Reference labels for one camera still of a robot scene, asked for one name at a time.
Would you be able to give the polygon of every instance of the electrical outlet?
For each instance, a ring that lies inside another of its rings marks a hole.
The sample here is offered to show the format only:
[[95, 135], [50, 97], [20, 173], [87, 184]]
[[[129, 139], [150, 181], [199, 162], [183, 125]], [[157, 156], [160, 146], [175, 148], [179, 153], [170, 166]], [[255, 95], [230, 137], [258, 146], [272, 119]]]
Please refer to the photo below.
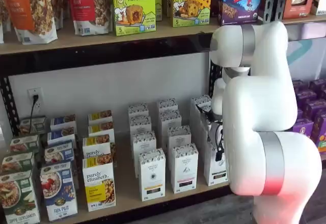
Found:
[[33, 105], [33, 96], [38, 95], [39, 99], [34, 105], [33, 115], [43, 115], [44, 114], [44, 102], [43, 102], [43, 91], [42, 88], [31, 88], [27, 90], [27, 94], [30, 99], [31, 107]]

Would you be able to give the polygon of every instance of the bobo's oat bites box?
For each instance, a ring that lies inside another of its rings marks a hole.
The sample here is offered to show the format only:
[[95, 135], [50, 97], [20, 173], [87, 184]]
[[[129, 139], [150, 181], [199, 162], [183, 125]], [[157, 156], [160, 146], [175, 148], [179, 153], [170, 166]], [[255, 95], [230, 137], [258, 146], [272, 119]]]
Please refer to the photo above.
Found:
[[219, 0], [220, 25], [256, 22], [260, 0]]
[[117, 36], [156, 30], [155, 0], [113, 0]]
[[172, 0], [173, 27], [209, 24], [210, 0]]

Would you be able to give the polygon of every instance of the white wall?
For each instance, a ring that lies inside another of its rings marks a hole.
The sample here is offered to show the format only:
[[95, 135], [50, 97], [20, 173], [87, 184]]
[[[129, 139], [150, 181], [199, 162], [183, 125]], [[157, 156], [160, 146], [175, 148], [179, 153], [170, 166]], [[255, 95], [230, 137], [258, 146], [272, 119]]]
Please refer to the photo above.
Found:
[[[78, 134], [86, 136], [87, 114], [105, 109], [113, 112], [115, 130], [127, 131], [127, 106], [137, 102], [151, 103], [155, 123], [153, 102], [161, 98], [175, 97], [187, 121], [190, 98], [208, 91], [208, 71], [208, 54], [197, 53], [18, 75], [10, 77], [10, 83], [20, 118], [28, 117], [31, 110], [27, 89], [41, 87], [45, 115], [52, 118], [75, 113]], [[6, 114], [1, 114], [0, 123], [4, 123]], [[8, 143], [10, 128], [2, 128]]]

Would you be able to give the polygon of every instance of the yellow label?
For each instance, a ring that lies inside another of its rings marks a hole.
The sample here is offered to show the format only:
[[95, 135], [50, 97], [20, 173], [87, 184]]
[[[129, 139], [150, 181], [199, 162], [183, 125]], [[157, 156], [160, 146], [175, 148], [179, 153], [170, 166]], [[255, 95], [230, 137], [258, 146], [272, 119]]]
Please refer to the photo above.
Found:
[[85, 187], [85, 190], [87, 203], [100, 202], [106, 199], [104, 183], [96, 186]]

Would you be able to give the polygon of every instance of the white tea box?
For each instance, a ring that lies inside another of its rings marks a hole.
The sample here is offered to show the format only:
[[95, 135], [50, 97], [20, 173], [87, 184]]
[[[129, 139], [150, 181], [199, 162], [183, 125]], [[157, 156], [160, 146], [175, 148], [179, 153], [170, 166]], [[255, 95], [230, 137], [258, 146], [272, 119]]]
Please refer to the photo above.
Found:
[[168, 150], [169, 127], [181, 126], [182, 118], [178, 110], [167, 109], [159, 113], [158, 136], [162, 149]]
[[64, 128], [73, 127], [77, 131], [76, 115], [61, 116], [52, 118], [50, 122], [51, 131], [57, 131]]
[[128, 107], [129, 119], [134, 116], [149, 116], [148, 106], [145, 103], [138, 103]]
[[190, 127], [187, 125], [187, 126], [169, 127], [168, 136], [169, 136], [168, 162], [169, 162], [169, 169], [171, 170], [172, 148], [191, 144], [192, 135], [190, 132]]
[[110, 153], [110, 135], [83, 138], [84, 159]]
[[93, 113], [88, 115], [88, 125], [94, 126], [105, 122], [112, 122], [112, 112], [111, 110], [104, 110], [98, 113]]
[[145, 131], [132, 136], [133, 166], [136, 178], [139, 175], [139, 155], [156, 149], [154, 131]]
[[208, 186], [228, 182], [225, 153], [223, 153], [219, 161], [216, 160], [216, 153], [216, 146], [214, 146], [210, 138], [208, 138], [204, 159], [204, 177]]
[[88, 127], [88, 136], [109, 135], [110, 142], [115, 142], [113, 122], [105, 122]]
[[139, 155], [139, 187], [142, 201], [165, 196], [165, 161], [162, 149]]
[[172, 149], [171, 185], [174, 193], [197, 186], [198, 151], [195, 144]]

